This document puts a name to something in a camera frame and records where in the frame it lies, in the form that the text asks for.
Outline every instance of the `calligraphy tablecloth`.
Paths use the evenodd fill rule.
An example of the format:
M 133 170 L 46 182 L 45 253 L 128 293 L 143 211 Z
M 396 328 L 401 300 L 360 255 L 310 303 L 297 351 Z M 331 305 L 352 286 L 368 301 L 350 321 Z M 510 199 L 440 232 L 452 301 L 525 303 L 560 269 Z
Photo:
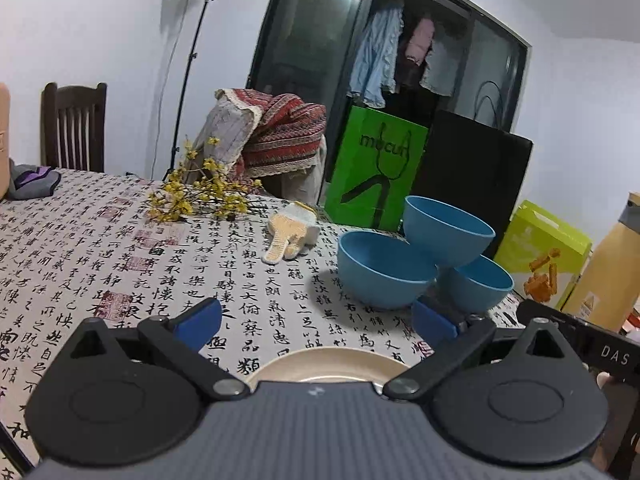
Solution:
M 32 462 L 24 406 L 85 317 L 135 326 L 217 296 L 222 327 L 201 354 L 240 378 L 314 346 L 367 349 L 407 365 L 431 353 L 408 309 L 375 312 L 342 290 L 336 246 L 348 227 L 323 222 L 308 255 L 267 266 L 260 260 L 269 245 L 266 218 L 286 201 L 256 197 L 259 214 L 235 222 L 158 226 L 146 224 L 145 200 L 160 183 L 62 175 L 53 197 L 0 203 L 0 420 Z M 507 298 L 493 318 L 513 326 L 516 305 Z M 4 458 L 0 476 L 17 476 Z

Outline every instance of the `red patterned cloth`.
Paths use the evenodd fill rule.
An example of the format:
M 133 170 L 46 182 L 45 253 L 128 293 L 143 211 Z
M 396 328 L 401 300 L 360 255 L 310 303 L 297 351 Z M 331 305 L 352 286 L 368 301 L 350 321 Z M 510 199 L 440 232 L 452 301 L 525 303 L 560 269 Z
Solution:
M 224 92 L 231 102 L 253 111 L 258 119 L 242 150 L 242 161 L 238 161 L 244 164 L 245 177 L 306 170 L 316 163 L 326 127 L 323 105 L 306 104 L 294 94 L 271 96 L 249 89 Z

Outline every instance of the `yellow-green box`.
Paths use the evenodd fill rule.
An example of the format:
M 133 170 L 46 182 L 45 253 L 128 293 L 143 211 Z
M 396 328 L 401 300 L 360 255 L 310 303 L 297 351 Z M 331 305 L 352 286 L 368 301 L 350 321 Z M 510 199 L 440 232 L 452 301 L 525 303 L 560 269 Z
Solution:
M 523 298 L 560 309 L 577 281 L 591 240 L 549 211 L 525 200 L 511 218 L 494 261 Z

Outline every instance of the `green bag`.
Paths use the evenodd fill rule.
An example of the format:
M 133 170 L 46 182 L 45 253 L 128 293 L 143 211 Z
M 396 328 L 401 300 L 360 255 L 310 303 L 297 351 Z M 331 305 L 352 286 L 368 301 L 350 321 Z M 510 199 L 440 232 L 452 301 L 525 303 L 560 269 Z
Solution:
M 396 231 L 427 128 L 352 107 L 324 210 L 338 224 Z

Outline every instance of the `folded blanket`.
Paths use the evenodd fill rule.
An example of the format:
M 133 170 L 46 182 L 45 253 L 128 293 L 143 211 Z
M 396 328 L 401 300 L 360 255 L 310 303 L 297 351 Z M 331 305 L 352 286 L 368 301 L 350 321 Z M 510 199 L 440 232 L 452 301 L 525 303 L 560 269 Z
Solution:
M 306 104 L 293 94 L 274 97 L 251 89 L 220 89 L 216 98 L 193 146 L 199 157 L 221 162 L 232 178 L 289 173 L 317 163 L 326 127 L 324 106 Z M 209 137 L 220 143 L 208 145 Z
M 293 94 L 274 97 L 242 150 L 244 174 L 257 178 L 311 168 L 325 127 L 323 105 Z
M 7 196 L 11 200 L 28 200 L 53 195 L 62 176 L 48 166 L 14 164 L 9 159 L 11 179 Z

